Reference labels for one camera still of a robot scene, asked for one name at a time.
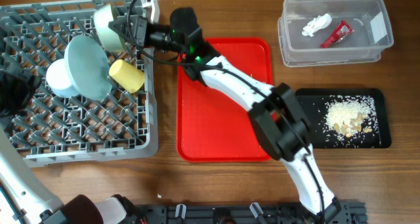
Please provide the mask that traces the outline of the light blue bowl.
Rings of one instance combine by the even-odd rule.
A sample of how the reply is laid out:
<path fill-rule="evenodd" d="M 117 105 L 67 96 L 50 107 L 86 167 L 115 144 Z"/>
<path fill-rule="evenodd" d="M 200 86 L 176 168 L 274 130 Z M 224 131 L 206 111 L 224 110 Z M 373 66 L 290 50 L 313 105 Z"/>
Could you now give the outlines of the light blue bowl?
<path fill-rule="evenodd" d="M 54 61 L 47 70 L 46 80 L 52 92 L 59 97 L 68 98 L 78 96 L 66 72 L 65 60 Z"/>

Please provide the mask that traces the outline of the yellow plastic cup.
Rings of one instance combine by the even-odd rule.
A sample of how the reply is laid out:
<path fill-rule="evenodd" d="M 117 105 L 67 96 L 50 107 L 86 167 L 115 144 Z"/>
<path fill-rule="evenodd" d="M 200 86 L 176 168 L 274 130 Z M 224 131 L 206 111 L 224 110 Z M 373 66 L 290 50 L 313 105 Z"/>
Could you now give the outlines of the yellow plastic cup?
<path fill-rule="evenodd" d="M 109 75 L 129 93 L 136 93 L 145 82 L 144 72 L 122 59 L 111 65 Z"/>

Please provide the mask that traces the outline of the green plastic bowl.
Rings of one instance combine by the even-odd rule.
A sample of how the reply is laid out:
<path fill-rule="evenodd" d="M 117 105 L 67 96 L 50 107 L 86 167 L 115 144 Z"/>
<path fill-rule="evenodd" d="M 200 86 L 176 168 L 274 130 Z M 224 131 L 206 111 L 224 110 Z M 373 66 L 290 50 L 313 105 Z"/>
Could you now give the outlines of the green plastic bowl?
<path fill-rule="evenodd" d="M 116 20 L 116 12 L 111 4 L 104 5 L 94 12 L 94 26 L 101 45 L 107 51 L 125 51 L 126 46 L 122 37 L 115 33 L 108 24 Z"/>

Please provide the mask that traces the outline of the light blue plate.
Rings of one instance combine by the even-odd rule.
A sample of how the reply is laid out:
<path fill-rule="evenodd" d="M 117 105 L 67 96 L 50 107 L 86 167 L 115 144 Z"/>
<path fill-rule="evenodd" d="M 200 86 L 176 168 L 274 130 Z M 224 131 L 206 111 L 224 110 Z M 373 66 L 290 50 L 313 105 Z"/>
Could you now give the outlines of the light blue plate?
<path fill-rule="evenodd" d="M 64 62 L 70 83 L 80 95 L 101 101 L 111 93 L 108 57 L 93 38 L 75 36 L 66 47 Z"/>

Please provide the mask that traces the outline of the white napkin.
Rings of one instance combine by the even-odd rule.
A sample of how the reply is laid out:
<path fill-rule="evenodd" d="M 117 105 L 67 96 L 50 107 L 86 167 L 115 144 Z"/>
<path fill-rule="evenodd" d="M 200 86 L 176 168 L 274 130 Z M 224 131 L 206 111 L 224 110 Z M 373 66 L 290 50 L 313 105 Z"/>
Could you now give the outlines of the white napkin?
<path fill-rule="evenodd" d="M 307 25 L 303 28 L 302 35 L 313 37 L 318 30 L 325 29 L 332 22 L 332 17 L 330 14 L 325 13 L 324 15 L 318 15 L 316 18 L 313 18 Z"/>

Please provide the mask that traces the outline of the red snack wrapper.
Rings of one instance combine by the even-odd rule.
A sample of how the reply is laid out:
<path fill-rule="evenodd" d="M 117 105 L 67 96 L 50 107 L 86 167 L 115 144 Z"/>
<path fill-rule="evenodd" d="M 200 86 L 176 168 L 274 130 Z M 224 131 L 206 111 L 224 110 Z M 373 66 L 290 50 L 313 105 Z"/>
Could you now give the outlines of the red snack wrapper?
<path fill-rule="evenodd" d="M 333 43 L 339 42 L 347 35 L 351 34 L 353 29 L 345 20 L 341 20 L 335 27 L 331 35 L 320 45 L 321 48 L 328 48 Z"/>

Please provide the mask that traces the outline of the rice and peanut scraps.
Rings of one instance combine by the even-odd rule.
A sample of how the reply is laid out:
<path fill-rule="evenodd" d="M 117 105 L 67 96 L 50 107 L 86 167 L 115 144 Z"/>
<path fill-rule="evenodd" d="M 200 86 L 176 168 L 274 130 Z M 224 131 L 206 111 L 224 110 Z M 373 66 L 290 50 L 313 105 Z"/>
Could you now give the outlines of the rice and peanut scraps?
<path fill-rule="evenodd" d="M 339 141 L 364 139 L 379 130 L 375 101 L 371 96 L 333 95 L 326 104 L 322 132 Z"/>

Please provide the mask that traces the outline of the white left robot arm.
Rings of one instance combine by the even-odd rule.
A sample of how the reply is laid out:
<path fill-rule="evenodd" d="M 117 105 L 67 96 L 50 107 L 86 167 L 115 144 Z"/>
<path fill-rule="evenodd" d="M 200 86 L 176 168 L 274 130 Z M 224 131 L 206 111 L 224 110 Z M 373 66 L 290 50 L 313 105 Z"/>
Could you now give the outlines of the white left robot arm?
<path fill-rule="evenodd" d="M 41 78 L 19 66 L 1 67 L 1 220 L 6 223 L 147 223 L 146 215 L 115 194 L 94 203 L 78 195 L 64 204 L 23 161 L 6 134 L 23 115 Z"/>

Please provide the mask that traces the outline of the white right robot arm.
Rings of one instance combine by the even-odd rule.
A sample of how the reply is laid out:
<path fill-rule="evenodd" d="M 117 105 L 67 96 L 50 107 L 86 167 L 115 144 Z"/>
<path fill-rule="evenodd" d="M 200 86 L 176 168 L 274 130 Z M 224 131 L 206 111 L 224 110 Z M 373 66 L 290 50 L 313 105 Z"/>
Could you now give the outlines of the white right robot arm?
<path fill-rule="evenodd" d="M 178 65 L 199 81 L 240 105 L 251 122 L 259 146 L 286 167 L 299 200 L 316 223 L 329 223 L 340 212 L 337 197 L 327 187 L 310 142 L 310 122 L 290 86 L 255 80 L 231 64 L 208 41 L 190 7 L 175 9 L 168 25 L 151 23 L 130 13 L 106 24 L 139 51 L 155 47 L 176 52 Z"/>

